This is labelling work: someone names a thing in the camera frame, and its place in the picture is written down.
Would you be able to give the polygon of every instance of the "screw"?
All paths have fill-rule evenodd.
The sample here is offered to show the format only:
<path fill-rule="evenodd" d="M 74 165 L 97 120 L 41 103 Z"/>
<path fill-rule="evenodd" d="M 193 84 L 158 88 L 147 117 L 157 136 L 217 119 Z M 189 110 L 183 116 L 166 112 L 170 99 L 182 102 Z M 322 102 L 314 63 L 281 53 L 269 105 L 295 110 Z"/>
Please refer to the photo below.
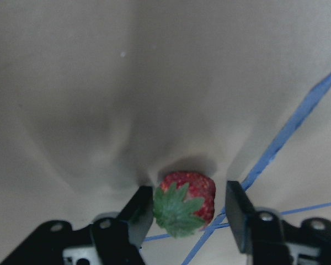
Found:
<path fill-rule="evenodd" d="M 77 262 L 76 265 L 90 265 L 90 262 L 86 258 L 80 258 Z"/>
<path fill-rule="evenodd" d="M 270 222 L 274 219 L 274 217 L 272 216 L 272 214 L 270 213 L 266 213 L 263 212 L 259 215 L 259 217 L 261 218 L 261 220 L 265 221 L 265 222 Z"/>
<path fill-rule="evenodd" d="M 99 227 L 102 229 L 109 228 L 111 226 L 111 222 L 109 219 L 105 219 L 104 221 L 99 223 Z"/>
<path fill-rule="evenodd" d="M 325 225 L 323 222 L 319 221 L 319 220 L 313 220 L 310 223 L 311 227 L 316 229 L 316 230 L 324 230 L 325 229 Z"/>
<path fill-rule="evenodd" d="M 51 231 L 51 232 L 59 232 L 62 228 L 63 228 L 62 223 L 57 222 L 55 225 L 53 225 L 53 226 L 50 228 L 50 231 Z"/>

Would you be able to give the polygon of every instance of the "white surface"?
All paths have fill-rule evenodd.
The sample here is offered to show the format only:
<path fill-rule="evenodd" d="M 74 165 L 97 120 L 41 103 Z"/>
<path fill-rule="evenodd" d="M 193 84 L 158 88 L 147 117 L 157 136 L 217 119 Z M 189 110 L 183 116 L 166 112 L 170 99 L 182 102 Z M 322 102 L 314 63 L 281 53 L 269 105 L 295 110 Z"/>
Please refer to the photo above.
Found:
<path fill-rule="evenodd" d="M 0 1 L 0 260 L 39 223 L 82 227 L 168 170 L 211 176 L 218 213 L 225 180 L 246 176 L 330 70 L 331 1 Z M 253 202 L 331 201 L 331 96 L 323 104 Z M 241 262 L 223 233 L 191 264 Z M 198 237 L 142 253 L 180 264 Z"/>

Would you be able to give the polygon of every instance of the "strawberry leaves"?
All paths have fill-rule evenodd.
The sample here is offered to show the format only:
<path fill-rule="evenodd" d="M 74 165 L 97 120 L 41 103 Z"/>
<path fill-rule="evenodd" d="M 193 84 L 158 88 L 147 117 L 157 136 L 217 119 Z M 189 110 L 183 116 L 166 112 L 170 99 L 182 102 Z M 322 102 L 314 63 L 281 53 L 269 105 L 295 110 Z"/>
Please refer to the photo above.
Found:
<path fill-rule="evenodd" d="M 193 235 L 196 229 L 205 224 L 202 218 L 194 215 L 201 209 L 205 199 L 198 197 L 184 202 L 188 189 L 188 183 L 177 189 L 177 183 L 173 182 L 166 192 L 158 187 L 154 195 L 156 223 L 175 238 Z"/>

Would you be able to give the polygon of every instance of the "red strawberry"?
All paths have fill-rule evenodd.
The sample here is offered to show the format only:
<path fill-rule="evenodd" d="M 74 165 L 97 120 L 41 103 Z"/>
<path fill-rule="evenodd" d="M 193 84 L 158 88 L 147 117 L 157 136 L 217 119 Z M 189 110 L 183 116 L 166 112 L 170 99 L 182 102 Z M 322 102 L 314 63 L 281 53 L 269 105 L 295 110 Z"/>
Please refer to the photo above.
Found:
<path fill-rule="evenodd" d="M 192 235 L 206 227 L 215 212 L 216 186 L 197 172 L 174 172 L 156 189 L 153 213 L 157 224 L 173 237 Z"/>

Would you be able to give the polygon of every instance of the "green calyx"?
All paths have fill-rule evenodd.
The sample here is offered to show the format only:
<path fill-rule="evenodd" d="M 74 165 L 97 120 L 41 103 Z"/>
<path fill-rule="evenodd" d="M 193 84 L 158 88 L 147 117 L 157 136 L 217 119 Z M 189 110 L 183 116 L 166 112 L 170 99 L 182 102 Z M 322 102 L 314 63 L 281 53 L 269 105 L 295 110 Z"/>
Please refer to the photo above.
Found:
<path fill-rule="evenodd" d="M 175 238 L 193 235 L 196 229 L 205 225 L 202 218 L 194 215 L 201 209 L 205 199 L 199 197 L 184 202 L 188 189 L 188 183 L 177 189 L 177 184 L 173 182 L 166 192 L 158 187 L 154 195 L 153 214 L 156 223 Z"/>

